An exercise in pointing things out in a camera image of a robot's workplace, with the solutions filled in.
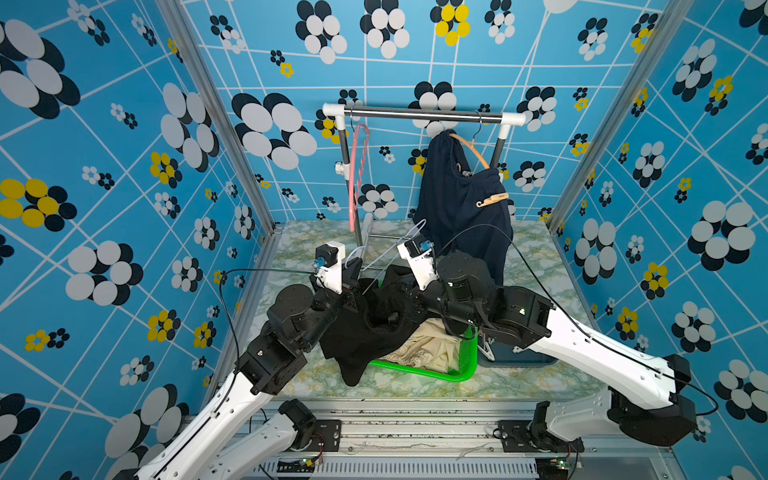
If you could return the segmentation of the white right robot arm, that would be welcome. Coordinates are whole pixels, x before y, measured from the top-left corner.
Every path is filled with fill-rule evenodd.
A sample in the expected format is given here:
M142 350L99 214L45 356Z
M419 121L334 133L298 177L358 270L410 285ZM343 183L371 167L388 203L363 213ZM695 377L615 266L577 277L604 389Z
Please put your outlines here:
M574 320L545 296L496 285L485 262L465 253L436 259L429 250L398 250L415 277L406 303L416 312L553 357L604 383L582 399L539 402L527 428L534 448L558 452L585 436L618 433L670 447L696 430L695 405L683 394L690 364L681 356L639 352Z

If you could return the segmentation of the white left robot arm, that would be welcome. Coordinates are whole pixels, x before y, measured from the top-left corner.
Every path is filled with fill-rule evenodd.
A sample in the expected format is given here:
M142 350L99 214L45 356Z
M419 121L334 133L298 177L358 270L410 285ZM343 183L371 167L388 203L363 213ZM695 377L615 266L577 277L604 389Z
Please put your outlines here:
M188 410L172 385L159 387L142 407L122 417L109 432L115 457L110 479L242 479L270 457L312 438L316 418L299 400L246 437L235 434L306 365L306 355L352 299L362 262L318 258L311 286L279 292L268 320L236 360L220 390L189 424Z

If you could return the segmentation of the pink plastic hanger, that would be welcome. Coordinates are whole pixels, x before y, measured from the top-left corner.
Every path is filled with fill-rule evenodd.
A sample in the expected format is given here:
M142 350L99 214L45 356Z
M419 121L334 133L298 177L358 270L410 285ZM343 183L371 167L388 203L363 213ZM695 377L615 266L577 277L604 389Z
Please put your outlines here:
M357 124L352 130L352 146L349 151L348 214L350 231L362 233L358 216L358 193L363 186L363 173L369 148L370 131L365 123Z

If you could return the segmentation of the black shorts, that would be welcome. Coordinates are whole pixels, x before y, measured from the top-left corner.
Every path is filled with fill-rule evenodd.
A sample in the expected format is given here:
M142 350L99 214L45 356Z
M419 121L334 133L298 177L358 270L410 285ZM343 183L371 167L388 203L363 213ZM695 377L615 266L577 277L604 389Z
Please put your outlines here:
M383 288L374 289L363 295L363 312L353 313L343 308L336 320L320 340L323 355L334 359L341 371L344 383L355 387L371 361L397 350L419 327L406 323L402 318L403 300L399 293L399 280Z

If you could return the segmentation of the beige shorts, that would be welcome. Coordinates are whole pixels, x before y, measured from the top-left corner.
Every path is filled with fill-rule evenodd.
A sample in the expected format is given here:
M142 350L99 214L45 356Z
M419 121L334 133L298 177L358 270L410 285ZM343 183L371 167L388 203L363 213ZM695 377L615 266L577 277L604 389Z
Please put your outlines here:
M462 340L446 332L440 319L428 319L394 352L382 360L437 373L459 369Z

